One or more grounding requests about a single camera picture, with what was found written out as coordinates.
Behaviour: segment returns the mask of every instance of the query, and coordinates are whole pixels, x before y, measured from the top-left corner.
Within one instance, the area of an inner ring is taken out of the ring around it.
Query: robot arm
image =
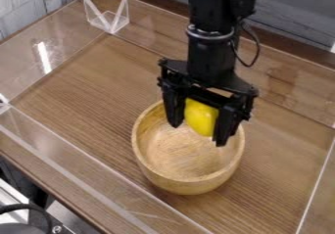
[[[254,13],[254,6],[255,0],[189,0],[187,62],[160,60],[159,85],[167,121],[171,126],[180,126],[187,97],[215,107],[219,110],[213,132],[217,146],[227,144],[240,122],[250,119],[258,96],[256,88],[235,74],[235,60],[240,60],[236,53],[239,31],[243,19]],[[230,91],[234,95],[224,97],[208,88]]]

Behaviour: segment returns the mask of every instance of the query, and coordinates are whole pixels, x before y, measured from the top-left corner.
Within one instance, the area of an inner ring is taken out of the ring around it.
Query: wooden bowl
[[[183,124],[172,128],[163,102],[139,116],[132,130],[132,148],[147,178],[179,195],[212,191],[235,173],[244,150],[242,126],[225,147],[217,148]]]

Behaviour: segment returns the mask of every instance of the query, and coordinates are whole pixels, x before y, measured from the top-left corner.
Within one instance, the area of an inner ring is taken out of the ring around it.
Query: bowl rim
[[[195,177],[189,177],[187,179],[175,179],[175,177],[171,177],[165,174],[163,174],[156,168],[153,168],[153,166],[147,162],[147,160],[144,159],[140,149],[139,149],[139,145],[137,145],[137,129],[139,126],[143,122],[143,119],[145,118],[147,114],[157,107],[163,104],[163,100],[160,100],[159,102],[156,102],[153,105],[151,105],[147,110],[140,114],[140,116],[137,117],[133,127],[132,127],[132,137],[131,137],[131,142],[132,142],[132,150],[136,156],[136,159],[139,160],[139,162],[141,163],[141,165],[157,176],[173,181],[173,182],[183,182],[183,183],[193,183],[193,182],[201,182],[201,181],[208,181],[212,180],[213,178],[216,178],[217,176],[220,176],[221,174],[227,173],[231,171],[231,169],[238,165],[239,160],[242,158],[243,152],[244,152],[244,130],[242,125],[239,126],[238,130],[236,130],[236,134],[239,135],[240,141],[238,143],[238,148],[236,148],[236,153],[235,153],[235,157],[232,158],[232,161],[230,162],[230,164],[227,166],[224,166],[221,169],[219,169],[217,171],[201,175],[201,176],[195,176]]]

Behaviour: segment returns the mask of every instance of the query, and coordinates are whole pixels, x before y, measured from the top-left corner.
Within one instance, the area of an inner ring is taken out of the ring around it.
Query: black cable
[[[235,52],[235,57],[238,58],[239,62],[246,66],[246,67],[252,67],[254,64],[256,63],[258,61],[258,58],[259,58],[259,55],[260,55],[260,42],[259,42],[259,39],[258,39],[258,36],[254,32],[254,30],[251,29],[251,27],[247,25],[247,23],[242,22],[240,23],[240,27],[243,29],[243,31],[251,36],[251,38],[254,39],[254,42],[256,44],[256,54],[255,54],[255,57],[251,61],[250,64],[246,63],[246,61],[240,58],[240,56],[238,55],[238,51],[236,51],[236,48],[235,48],[235,41],[232,40],[231,41],[231,44],[232,44],[232,49],[234,49],[234,52]]]
[[[41,213],[41,215],[45,218],[45,222],[47,222],[47,234],[52,234],[52,220],[51,217],[48,215],[48,213],[39,207],[33,206],[33,205],[25,205],[25,204],[15,204],[11,206],[4,206],[0,207],[0,215],[4,213],[8,213],[11,211],[19,211],[19,210],[33,210]]]

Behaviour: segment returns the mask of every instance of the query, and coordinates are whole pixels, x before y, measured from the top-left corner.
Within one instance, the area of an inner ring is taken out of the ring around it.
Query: screw
[[[57,225],[52,228],[52,233],[59,234],[60,232],[61,232],[61,226]]]

